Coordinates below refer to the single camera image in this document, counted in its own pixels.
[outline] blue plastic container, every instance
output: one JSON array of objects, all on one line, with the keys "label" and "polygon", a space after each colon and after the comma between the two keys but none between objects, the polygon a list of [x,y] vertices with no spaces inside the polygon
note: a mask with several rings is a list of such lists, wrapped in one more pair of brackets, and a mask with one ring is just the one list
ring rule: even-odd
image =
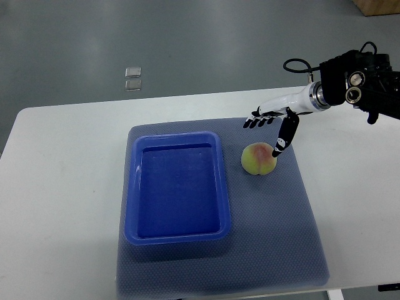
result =
[{"label": "blue plastic container", "polygon": [[221,141],[143,136],[131,153],[124,234],[137,246],[221,239],[231,228]]}]

